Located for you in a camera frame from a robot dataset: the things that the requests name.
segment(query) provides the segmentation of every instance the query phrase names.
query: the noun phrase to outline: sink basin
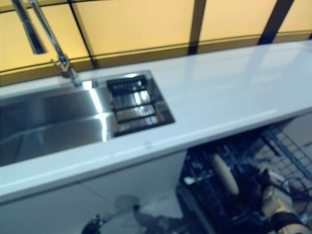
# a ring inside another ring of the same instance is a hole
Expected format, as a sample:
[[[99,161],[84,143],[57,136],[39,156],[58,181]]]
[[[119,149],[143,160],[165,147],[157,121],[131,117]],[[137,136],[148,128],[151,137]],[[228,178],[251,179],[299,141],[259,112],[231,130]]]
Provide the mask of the sink basin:
[[[173,122],[149,71],[5,98],[0,166]]]

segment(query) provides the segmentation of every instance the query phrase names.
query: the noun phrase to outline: yellow wall panel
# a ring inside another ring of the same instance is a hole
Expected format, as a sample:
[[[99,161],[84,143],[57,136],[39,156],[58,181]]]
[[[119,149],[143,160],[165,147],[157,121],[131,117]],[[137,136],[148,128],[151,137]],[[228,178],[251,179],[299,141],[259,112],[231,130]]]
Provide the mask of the yellow wall panel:
[[[63,51],[69,58],[88,56],[77,25],[68,5],[46,6],[42,8]],[[29,66],[57,59],[48,37],[35,13],[28,9],[30,17],[41,36],[48,53],[34,55],[24,28],[16,12],[0,14],[0,71]]]
[[[208,0],[200,40],[262,34],[276,0]]]
[[[75,3],[94,55],[188,43],[194,0]]]
[[[312,0],[295,0],[278,32],[312,30]]]
[[[51,5],[51,4],[59,4],[66,3],[67,0],[37,0],[40,6]],[[26,7],[30,7],[28,0],[22,0]],[[13,10],[14,7],[12,5],[11,0],[0,0],[0,12]]]

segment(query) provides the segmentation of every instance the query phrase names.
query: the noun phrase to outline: cabinet door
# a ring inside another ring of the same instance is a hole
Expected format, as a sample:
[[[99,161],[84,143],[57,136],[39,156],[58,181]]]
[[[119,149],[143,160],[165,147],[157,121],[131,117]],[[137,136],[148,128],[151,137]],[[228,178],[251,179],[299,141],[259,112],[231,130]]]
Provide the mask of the cabinet door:
[[[74,8],[97,56],[188,43],[193,5],[194,0],[99,0]]]
[[[1,234],[80,234],[112,205],[75,184],[0,205]]]
[[[186,151],[129,167],[81,184],[114,204],[115,212],[145,205],[175,191]]]

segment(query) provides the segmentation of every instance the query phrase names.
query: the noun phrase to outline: white cabinet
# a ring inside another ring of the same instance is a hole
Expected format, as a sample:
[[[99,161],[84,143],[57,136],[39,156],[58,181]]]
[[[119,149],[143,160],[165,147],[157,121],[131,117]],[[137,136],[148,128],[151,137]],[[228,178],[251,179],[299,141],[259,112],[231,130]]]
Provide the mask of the white cabinet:
[[[0,205],[1,234],[80,234],[111,205],[75,184]]]
[[[105,233],[136,233],[132,197],[141,205],[174,192],[186,151],[73,185],[0,204],[1,234],[80,234],[94,215],[117,214]]]
[[[113,212],[131,207],[134,200],[145,205],[175,190],[186,153],[187,151],[181,151],[160,157],[90,179],[82,185],[114,204]]]

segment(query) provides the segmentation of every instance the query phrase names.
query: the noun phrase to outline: faucet handle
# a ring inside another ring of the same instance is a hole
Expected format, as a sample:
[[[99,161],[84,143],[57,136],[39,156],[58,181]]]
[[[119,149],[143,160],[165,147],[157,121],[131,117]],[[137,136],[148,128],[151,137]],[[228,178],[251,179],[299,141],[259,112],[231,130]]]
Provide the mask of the faucet handle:
[[[68,71],[64,70],[63,67],[61,65],[58,65],[57,62],[55,62],[53,59],[50,60],[54,66],[59,70],[60,75],[64,78],[69,78],[70,74],[68,73]]]

